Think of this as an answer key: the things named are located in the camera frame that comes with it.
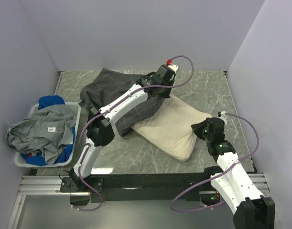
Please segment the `cream white pillow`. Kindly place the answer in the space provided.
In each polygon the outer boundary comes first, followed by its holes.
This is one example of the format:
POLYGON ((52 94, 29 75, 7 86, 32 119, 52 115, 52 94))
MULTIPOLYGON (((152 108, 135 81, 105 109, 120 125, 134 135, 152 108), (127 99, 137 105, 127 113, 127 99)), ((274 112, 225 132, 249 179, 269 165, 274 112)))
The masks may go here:
POLYGON ((197 140, 191 126, 210 117, 211 114, 198 111, 172 95, 152 117, 132 128, 164 153, 185 162, 191 157, 197 140))

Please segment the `dark grey checked pillowcase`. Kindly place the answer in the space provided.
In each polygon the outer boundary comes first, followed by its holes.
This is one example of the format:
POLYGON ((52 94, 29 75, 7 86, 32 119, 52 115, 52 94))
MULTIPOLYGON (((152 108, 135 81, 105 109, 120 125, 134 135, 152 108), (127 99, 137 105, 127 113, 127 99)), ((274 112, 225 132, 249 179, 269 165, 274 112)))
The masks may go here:
MULTIPOLYGON (((99 109, 109 105, 127 92, 141 77, 142 74, 125 74, 103 68, 97 78, 82 89, 79 105, 87 109, 99 109)), ((125 136, 136 123, 155 115, 163 102, 164 98, 156 96, 131 109, 116 123, 119 135, 125 136)))

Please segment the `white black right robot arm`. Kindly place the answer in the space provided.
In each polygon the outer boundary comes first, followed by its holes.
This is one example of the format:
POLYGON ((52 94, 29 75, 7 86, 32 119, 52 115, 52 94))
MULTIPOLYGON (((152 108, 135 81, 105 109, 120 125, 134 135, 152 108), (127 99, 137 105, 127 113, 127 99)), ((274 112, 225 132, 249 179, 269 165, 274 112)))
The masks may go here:
POLYGON ((207 144, 208 152, 221 168, 221 173, 202 179, 207 190, 216 189, 233 213, 237 229, 272 229, 275 225, 275 203, 252 182, 232 144, 225 139, 225 122, 206 118, 191 126, 196 136, 207 144))

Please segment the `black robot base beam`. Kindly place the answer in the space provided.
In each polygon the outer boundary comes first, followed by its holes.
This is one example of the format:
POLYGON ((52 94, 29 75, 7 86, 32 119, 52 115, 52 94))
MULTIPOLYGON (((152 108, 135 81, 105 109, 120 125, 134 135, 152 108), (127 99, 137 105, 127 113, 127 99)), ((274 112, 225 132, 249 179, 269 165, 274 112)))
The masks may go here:
POLYGON ((90 175, 86 184, 62 178, 60 192, 74 205, 106 201, 172 200, 187 188, 209 178, 202 173, 90 175))

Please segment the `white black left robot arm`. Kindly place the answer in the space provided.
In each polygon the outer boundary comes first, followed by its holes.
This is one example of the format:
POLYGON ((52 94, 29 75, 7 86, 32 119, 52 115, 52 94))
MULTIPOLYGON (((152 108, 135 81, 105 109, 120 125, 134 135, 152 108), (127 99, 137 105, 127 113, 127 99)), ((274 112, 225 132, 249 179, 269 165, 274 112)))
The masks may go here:
POLYGON ((160 95, 167 98, 178 70, 175 64, 161 65, 158 71, 142 76, 122 96, 112 103, 90 109, 88 122, 83 128, 87 138, 78 162, 70 170, 71 185, 76 191, 85 191, 89 185, 87 177, 99 152, 114 139, 113 126, 131 109, 160 95))

